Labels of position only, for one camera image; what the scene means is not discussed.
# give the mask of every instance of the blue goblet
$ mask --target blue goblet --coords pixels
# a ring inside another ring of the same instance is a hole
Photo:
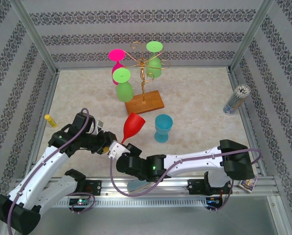
[[[168,133],[171,131],[173,120],[166,114],[160,114],[156,117],[156,133],[155,140],[159,143],[165,143],[169,139]]]

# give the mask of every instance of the yellow glue stick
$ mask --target yellow glue stick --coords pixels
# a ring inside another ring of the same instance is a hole
[[[53,127],[57,127],[58,125],[55,123],[55,121],[52,119],[52,117],[50,117],[49,114],[45,115],[45,119],[47,120],[47,122],[50,123],[51,126]]]

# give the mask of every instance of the wooden block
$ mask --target wooden block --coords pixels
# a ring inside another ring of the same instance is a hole
[[[133,99],[125,103],[128,115],[130,113],[142,114],[157,109],[163,109],[164,104],[159,91],[145,93],[146,103],[142,103],[142,94],[135,95]]]

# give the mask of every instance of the small card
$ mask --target small card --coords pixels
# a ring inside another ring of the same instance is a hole
[[[250,180],[241,180],[238,184],[239,187],[243,188],[244,190],[247,190],[248,192],[252,192],[255,186],[255,183],[258,180],[258,176],[254,175],[255,177]]]

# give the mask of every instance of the striped wall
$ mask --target striped wall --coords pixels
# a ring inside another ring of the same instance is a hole
[[[136,53],[131,42],[152,40],[163,43],[173,66],[227,66],[261,2],[23,1],[59,68],[113,66],[110,50]]]
[[[9,1],[0,0],[2,194],[23,176],[51,79],[51,72]]]
[[[292,0],[273,3],[235,75],[252,89],[247,112],[292,225]]]

